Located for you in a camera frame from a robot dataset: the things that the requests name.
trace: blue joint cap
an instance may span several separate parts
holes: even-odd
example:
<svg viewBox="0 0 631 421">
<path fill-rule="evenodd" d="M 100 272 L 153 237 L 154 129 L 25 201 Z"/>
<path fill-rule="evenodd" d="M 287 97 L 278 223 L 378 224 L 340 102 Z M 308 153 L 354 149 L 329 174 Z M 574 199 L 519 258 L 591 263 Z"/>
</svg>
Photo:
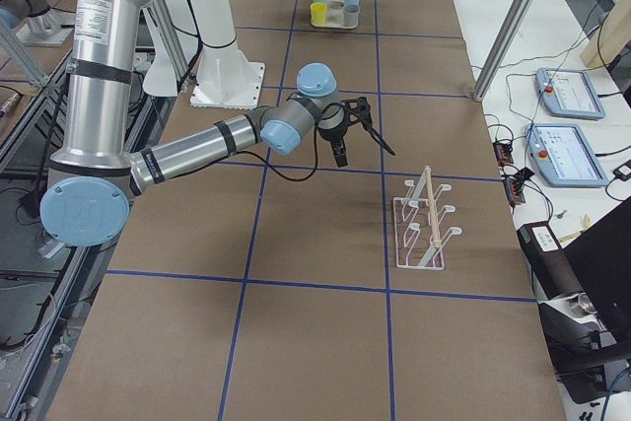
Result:
<svg viewBox="0 0 631 421">
<path fill-rule="evenodd" d="M 279 155 L 289 155 L 300 145 L 300 134 L 287 122 L 270 120 L 260 131 L 260 138 Z"/>
<path fill-rule="evenodd" d="M 333 72 L 323 63 L 310 63 L 298 72 L 298 91 L 310 98 L 322 98 L 337 89 Z"/>
<path fill-rule="evenodd" d="M 63 179 L 39 207 L 49 234 L 70 246 L 97 246 L 118 234 L 129 217 L 127 196 L 115 184 L 92 176 Z"/>
<path fill-rule="evenodd" d="M 4 25 L 6 25 L 9 29 L 14 29 L 20 22 L 20 19 L 11 12 L 0 9 L 0 22 L 4 22 Z"/>
</svg>

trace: yellow cup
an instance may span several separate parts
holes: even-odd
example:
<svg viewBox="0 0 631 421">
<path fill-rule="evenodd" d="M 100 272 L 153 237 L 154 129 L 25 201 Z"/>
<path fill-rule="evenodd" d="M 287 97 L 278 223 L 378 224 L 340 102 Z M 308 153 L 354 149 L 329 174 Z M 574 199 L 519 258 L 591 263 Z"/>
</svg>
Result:
<svg viewBox="0 0 631 421">
<path fill-rule="evenodd" d="M 324 25 L 326 23 L 326 9 L 324 2 L 314 2 L 312 8 L 312 24 Z"/>
</svg>

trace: white table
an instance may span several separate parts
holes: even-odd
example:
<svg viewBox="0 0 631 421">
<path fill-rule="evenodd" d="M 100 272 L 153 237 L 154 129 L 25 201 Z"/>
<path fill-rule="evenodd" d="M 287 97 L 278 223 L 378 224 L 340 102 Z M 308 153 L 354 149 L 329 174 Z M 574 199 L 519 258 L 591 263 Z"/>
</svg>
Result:
<svg viewBox="0 0 631 421">
<path fill-rule="evenodd" d="M 500 30 L 502 22 L 513 0 L 454 0 L 467 44 L 467 51 L 475 77 Z M 534 0 L 516 35 L 503 64 L 517 63 L 524 58 L 537 56 L 553 56 L 585 38 L 581 26 L 576 21 L 565 0 Z M 515 136 L 523 136 L 529 121 L 509 111 L 509 98 L 506 88 L 506 77 L 509 74 L 534 74 L 537 68 L 557 68 L 561 64 L 567 69 L 585 69 L 580 54 L 588 44 L 584 40 L 580 45 L 566 54 L 554 59 L 535 59 L 524 61 L 516 66 L 503 67 L 495 77 L 488 94 L 484 98 L 485 113 L 496 115 L 500 122 L 510 127 Z M 589 72 L 598 94 L 609 94 L 618 91 L 615 83 L 604 68 Z M 527 117 L 535 116 L 535 123 L 579 123 L 590 145 L 596 153 L 610 152 L 631 144 L 631 109 L 618 96 L 601 99 L 606 111 L 606 118 L 599 121 L 576 120 L 551 116 L 543 104 L 538 108 L 538 92 L 534 77 L 512 77 L 510 90 L 513 97 L 513 109 Z M 487 115 L 487 123 L 497 120 Z M 509 136 L 500 127 L 490 128 L 490 135 L 495 137 L 499 131 L 500 138 Z M 524 138 L 514 143 L 513 155 L 516 166 L 525 165 Z M 600 158 L 600 164 L 613 178 L 612 171 L 618 165 L 631 159 L 631 150 L 611 157 Z M 536 165 L 530 156 L 526 157 L 526 166 L 537 172 Z M 541 186 L 543 192 L 554 204 L 555 213 L 564 210 L 563 218 L 553 218 L 552 229 L 559 237 L 580 231 L 582 217 L 589 215 L 592 223 L 602 218 L 618 203 L 606 196 L 604 189 L 555 188 L 546 185 L 538 176 L 532 178 Z M 610 192 L 620 199 L 631 195 L 631 184 L 617 181 L 610 187 Z M 546 207 L 541 196 L 530 189 L 525 190 L 526 204 L 515 209 L 514 223 L 516 229 L 524 223 L 546 219 Z M 568 420 L 576 420 L 584 411 L 598 410 L 589 405 L 577 405 L 561 386 Z M 593 419 L 599 419 L 599 411 L 595 411 Z M 631 393 L 615 395 L 607 408 L 607 421 L 631 419 Z"/>
</svg>

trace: white cup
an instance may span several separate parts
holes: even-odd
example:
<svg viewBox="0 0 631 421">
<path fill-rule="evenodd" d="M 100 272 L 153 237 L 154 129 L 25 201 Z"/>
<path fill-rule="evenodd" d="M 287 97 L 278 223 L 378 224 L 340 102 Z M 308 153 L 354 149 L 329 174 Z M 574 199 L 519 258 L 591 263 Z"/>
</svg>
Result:
<svg viewBox="0 0 631 421">
<path fill-rule="evenodd" d="M 359 5 L 344 5 L 344 27 L 357 27 L 359 24 Z"/>
</svg>

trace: robotic arm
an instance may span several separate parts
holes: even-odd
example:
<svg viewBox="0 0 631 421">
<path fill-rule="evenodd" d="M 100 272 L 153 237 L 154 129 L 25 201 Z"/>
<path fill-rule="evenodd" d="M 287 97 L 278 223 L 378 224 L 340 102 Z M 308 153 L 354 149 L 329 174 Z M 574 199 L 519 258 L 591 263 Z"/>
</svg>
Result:
<svg viewBox="0 0 631 421">
<path fill-rule="evenodd" d="M 40 204 L 41 221 L 56 239 L 72 246 L 102 244 L 120 232 L 130 202 L 151 185 L 260 141 L 287 155 L 317 126 L 338 166 L 346 165 L 343 137 L 354 123 L 361 122 L 385 145 L 370 125 L 365 98 L 356 107 L 340 101 L 329 68 L 312 63 L 299 73 L 298 91 L 279 107 L 261 106 L 174 142 L 125 153 L 139 14 L 149 1 L 77 1 L 66 133 L 63 146 L 50 157 L 48 191 Z"/>
<path fill-rule="evenodd" d="M 46 0 L 0 0 L 0 22 L 12 29 L 27 19 L 33 35 L 46 38 L 61 30 L 61 23 Z"/>
</svg>

